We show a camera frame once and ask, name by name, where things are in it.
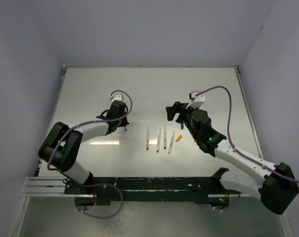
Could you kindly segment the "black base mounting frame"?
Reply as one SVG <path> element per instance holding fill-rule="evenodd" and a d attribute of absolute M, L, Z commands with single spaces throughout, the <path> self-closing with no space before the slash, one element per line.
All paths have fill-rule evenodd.
<path fill-rule="evenodd" d="M 64 179 L 65 194 L 75 195 L 79 206 L 104 206 L 113 201 L 193 202 L 225 208 L 230 204 L 230 191 L 220 183 L 227 171 L 220 168 L 211 177 L 89 177 L 79 185 Z"/>

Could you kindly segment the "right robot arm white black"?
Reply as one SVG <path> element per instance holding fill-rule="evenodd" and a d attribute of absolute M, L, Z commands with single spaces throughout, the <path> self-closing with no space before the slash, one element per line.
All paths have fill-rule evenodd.
<path fill-rule="evenodd" d="M 243 153 L 227 137 L 217 132 L 211 125 L 208 113 L 193 108 L 188 103 L 175 102 L 166 107 L 167 119 L 172 121 L 177 115 L 177 123 L 182 123 L 190 132 L 201 151 L 224 160 L 247 174 L 245 179 L 235 181 L 228 171 L 211 181 L 216 193 L 235 190 L 258 198 L 271 212 L 281 215 L 299 194 L 292 169 L 281 162 L 274 164 L 256 156 Z"/>

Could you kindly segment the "yellow marker pen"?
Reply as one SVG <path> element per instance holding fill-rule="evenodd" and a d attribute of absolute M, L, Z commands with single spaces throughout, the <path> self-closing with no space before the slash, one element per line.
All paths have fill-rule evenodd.
<path fill-rule="evenodd" d="M 168 148 L 168 154 L 170 154 L 171 151 L 172 151 L 173 142 L 174 142 L 174 137 L 175 137 L 175 131 L 173 131 L 173 132 L 172 132 L 172 135 L 171 135 L 171 140 L 170 140 L 170 144 L 169 144 L 169 148 Z"/>

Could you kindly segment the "purple marker pen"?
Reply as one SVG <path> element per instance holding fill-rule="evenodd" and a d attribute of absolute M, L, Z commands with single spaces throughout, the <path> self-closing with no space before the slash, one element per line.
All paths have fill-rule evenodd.
<path fill-rule="evenodd" d="M 150 145 L 150 129 L 147 127 L 147 138 L 146 138 L 146 150 L 149 150 L 149 145 Z"/>

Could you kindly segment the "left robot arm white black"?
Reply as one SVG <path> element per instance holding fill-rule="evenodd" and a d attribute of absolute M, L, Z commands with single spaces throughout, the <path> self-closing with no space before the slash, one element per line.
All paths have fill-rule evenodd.
<path fill-rule="evenodd" d="M 76 188 L 83 194 L 93 189 L 93 174 L 76 159 L 81 143 L 95 137 L 107 136 L 119 127 L 129 124 L 127 105 L 114 100 L 108 110 L 102 112 L 94 121 L 84 122 L 74 129 L 57 122 L 51 128 L 38 151 L 38 157 L 76 181 Z"/>

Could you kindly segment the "red marker pen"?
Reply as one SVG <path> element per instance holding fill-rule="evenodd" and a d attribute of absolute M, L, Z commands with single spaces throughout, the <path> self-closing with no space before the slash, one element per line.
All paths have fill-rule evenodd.
<path fill-rule="evenodd" d="M 160 150 L 160 141 L 161 141 L 161 128 L 158 131 L 158 137 L 157 137 L 157 144 L 156 144 L 156 152 L 157 153 Z"/>

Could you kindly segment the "aluminium extrusion rail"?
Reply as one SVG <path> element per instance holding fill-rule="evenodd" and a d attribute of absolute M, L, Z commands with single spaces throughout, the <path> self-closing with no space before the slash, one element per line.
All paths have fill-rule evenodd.
<path fill-rule="evenodd" d="M 25 197 L 62 197 L 65 184 L 62 177 L 27 177 L 22 189 Z"/>

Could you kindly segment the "blue marker pen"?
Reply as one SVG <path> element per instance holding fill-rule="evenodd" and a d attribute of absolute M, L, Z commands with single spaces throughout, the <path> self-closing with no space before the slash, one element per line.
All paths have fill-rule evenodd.
<path fill-rule="evenodd" d="M 164 147 L 164 149 L 167 148 L 167 131 L 166 131 L 166 126 L 164 126 L 164 129 L 163 129 L 163 147 Z"/>

